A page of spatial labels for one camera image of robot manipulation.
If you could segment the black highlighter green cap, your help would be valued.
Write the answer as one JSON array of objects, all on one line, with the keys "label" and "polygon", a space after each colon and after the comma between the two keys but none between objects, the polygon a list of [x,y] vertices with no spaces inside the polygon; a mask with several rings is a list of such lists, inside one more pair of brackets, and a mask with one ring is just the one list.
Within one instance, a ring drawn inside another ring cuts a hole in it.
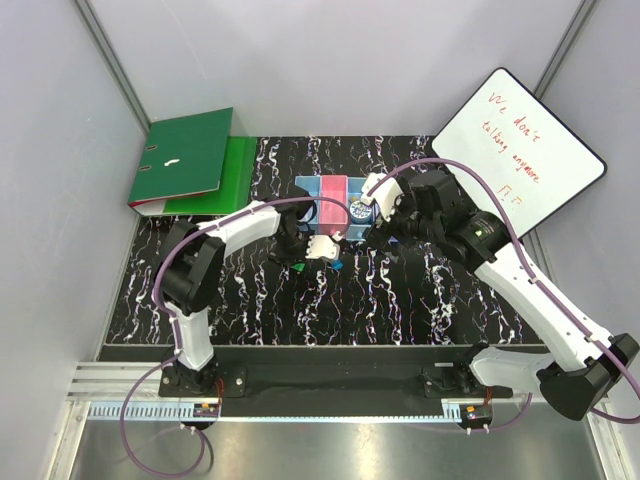
[{"label": "black highlighter green cap", "polygon": [[303,260],[282,259],[277,258],[274,255],[270,255],[268,257],[268,260],[279,267],[293,270],[298,273],[301,273],[305,270],[305,262]]}]

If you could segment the sky blue drawer box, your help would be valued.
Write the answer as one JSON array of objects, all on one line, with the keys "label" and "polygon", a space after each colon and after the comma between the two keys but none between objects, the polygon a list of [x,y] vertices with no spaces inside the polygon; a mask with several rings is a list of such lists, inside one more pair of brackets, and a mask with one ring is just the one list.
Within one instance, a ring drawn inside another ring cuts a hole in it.
[{"label": "sky blue drawer box", "polygon": [[[320,196],[321,189],[321,177],[320,176],[297,176],[295,178],[295,185],[308,192],[312,197]],[[297,225],[302,228],[303,231],[309,231],[313,234],[320,233],[319,226],[319,209],[320,202],[316,201],[315,205],[307,211],[305,216],[297,221]]]}]

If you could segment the pink drawer box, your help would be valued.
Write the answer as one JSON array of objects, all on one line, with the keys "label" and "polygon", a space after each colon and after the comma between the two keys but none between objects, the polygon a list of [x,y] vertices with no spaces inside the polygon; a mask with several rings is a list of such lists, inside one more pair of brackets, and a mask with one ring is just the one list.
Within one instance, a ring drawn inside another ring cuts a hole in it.
[{"label": "pink drawer box", "polygon": [[344,175],[322,175],[318,196],[331,198],[337,203],[320,201],[317,215],[317,232],[321,235],[344,234],[349,214],[347,207],[347,177]]}]

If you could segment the blue cleaning gel jar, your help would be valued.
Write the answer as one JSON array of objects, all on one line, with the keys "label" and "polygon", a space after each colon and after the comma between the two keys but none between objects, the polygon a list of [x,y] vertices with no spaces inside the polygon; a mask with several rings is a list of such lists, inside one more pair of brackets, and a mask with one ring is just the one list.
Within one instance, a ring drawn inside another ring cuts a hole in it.
[{"label": "blue cleaning gel jar", "polygon": [[370,225],[373,220],[373,208],[361,201],[349,205],[351,223],[354,225]]}]

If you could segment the light blue drawer box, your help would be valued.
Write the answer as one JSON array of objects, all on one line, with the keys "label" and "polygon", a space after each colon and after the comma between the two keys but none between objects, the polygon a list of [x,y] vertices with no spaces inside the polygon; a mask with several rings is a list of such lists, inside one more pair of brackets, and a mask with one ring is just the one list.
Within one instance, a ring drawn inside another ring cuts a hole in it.
[{"label": "light blue drawer box", "polygon": [[[352,196],[359,197],[359,201],[361,201],[362,187],[364,186],[365,181],[366,179],[361,177],[349,177],[347,179],[347,207],[348,208],[349,208],[349,205],[351,204],[350,197]],[[372,226],[373,220],[370,225],[354,225],[351,223],[351,217],[350,217],[350,226],[348,228],[347,236],[346,236],[347,240],[362,241],[365,236],[365,231]]]}]

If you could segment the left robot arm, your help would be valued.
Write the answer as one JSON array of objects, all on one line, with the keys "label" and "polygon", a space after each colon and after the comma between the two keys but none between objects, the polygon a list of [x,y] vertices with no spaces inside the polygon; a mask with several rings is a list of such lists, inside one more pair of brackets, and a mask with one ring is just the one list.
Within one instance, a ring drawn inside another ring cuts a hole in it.
[{"label": "left robot arm", "polygon": [[215,386],[214,347],[209,339],[208,308],[218,293],[221,270],[232,253],[263,238],[275,238],[287,260],[304,257],[308,237],[298,222],[314,210],[302,192],[288,199],[253,201],[211,222],[174,224],[157,258],[152,299],[169,316],[175,347],[172,382],[196,396]]}]

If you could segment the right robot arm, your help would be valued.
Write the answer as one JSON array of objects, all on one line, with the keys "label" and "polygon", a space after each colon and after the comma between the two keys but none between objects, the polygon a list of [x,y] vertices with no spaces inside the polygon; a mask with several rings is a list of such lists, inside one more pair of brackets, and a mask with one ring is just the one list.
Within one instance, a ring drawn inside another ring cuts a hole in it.
[{"label": "right robot arm", "polygon": [[435,245],[501,295],[546,346],[545,354],[472,347],[451,374],[463,395],[510,388],[540,395],[562,416],[581,420],[627,374],[638,342],[589,320],[534,265],[510,223],[475,208],[452,174],[371,174],[361,199],[379,210],[369,241]]}]

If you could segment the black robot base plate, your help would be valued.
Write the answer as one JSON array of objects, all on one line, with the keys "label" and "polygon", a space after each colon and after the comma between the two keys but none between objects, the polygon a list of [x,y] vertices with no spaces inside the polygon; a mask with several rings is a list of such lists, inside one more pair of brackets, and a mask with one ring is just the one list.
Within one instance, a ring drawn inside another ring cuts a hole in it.
[{"label": "black robot base plate", "polygon": [[223,418],[249,421],[376,421],[440,415],[441,401],[483,401],[458,367],[467,346],[249,347],[215,350],[213,387],[201,392],[163,369],[163,397],[215,399]]}]

